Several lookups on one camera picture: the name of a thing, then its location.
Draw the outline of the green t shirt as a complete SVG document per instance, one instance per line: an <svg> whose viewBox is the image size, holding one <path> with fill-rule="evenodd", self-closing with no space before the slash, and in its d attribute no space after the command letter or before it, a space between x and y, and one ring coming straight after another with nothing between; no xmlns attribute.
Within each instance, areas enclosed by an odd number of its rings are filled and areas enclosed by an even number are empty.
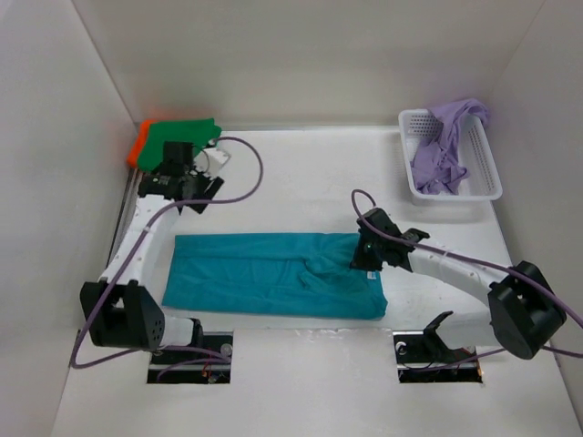
<svg viewBox="0 0 583 437"><path fill-rule="evenodd" d="M150 172L162 161L166 142L192 143L197 150L221 135L222 128L214 118L160 121L149 127L148 138L139 158L137 169Z"/></svg>

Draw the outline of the orange t shirt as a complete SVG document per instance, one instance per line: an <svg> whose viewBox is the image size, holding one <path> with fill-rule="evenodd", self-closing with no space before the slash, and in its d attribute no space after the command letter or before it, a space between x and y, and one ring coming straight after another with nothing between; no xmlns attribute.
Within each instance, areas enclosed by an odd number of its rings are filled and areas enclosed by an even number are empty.
<svg viewBox="0 0 583 437"><path fill-rule="evenodd" d="M139 158L139 155L140 155L143 147L146 144L146 141L148 138L149 127L156 122L157 122L156 119L150 118L150 119L144 120L143 122L141 122L139 124L137 138L136 138L133 146L129 150L128 155L127 155L127 159L126 159L127 164L130 168L137 168L138 167L138 158Z"/></svg>

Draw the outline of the teal t shirt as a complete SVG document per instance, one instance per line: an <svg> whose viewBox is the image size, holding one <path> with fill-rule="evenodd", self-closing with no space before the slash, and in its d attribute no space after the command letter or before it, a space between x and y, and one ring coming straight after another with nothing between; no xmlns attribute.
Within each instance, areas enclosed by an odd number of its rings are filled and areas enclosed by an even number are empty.
<svg viewBox="0 0 583 437"><path fill-rule="evenodd" d="M351 269L352 233L178 235L166 307L222 313L378 320L388 301L374 272Z"/></svg>

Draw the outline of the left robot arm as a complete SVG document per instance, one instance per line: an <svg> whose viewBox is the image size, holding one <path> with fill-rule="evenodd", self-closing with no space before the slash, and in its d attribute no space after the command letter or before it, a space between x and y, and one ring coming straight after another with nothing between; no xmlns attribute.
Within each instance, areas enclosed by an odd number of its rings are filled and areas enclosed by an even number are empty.
<svg viewBox="0 0 583 437"><path fill-rule="evenodd" d="M166 315L149 292L162 244L178 220L181 200L202 213L224 181L220 170L230 154L207 145L167 142L161 162L138 185L133 217L116 255L96 282L87 282L80 302L94 345L153 351L168 346L200 347L199 320Z"/></svg>

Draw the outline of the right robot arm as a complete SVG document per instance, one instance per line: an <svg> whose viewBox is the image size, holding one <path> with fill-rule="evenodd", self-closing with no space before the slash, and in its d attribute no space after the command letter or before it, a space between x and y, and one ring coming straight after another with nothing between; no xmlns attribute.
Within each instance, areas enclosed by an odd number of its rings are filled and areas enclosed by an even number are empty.
<svg viewBox="0 0 583 437"><path fill-rule="evenodd" d="M356 223L359 239L351 268L403 269L437 279L483 304L474 313L444 311L424 328L426 348L442 362L449 361L450 352L474 346L502 347L519 359L530 360L567 319L553 301L544 275L532 263L495 269L464 263L447 249L424 249L428 233L401 231L381 208L369 210Z"/></svg>

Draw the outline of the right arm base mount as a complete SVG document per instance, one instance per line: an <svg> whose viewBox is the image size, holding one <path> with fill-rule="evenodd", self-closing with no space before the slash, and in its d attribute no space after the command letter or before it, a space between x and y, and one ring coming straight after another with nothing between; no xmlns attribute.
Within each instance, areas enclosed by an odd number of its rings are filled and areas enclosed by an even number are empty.
<svg viewBox="0 0 583 437"><path fill-rule="evenodd" d="M439 314L422 330L393 332L397 377L401 383L473 382L481 383L476 348L450 349L438 337L437 329L453 314Z"/></svg>

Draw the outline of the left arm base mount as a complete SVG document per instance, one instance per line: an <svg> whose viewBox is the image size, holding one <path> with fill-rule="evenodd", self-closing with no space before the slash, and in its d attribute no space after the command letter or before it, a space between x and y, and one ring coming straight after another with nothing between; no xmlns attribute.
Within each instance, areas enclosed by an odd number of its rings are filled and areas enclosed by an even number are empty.
<svg viewBox="0 0 583 437"><path fill-rule="evenodd" d="M202 348L223 359L194 351L155 352L148 364L147 384L230 384L233 333L205 333Z"/></svg>

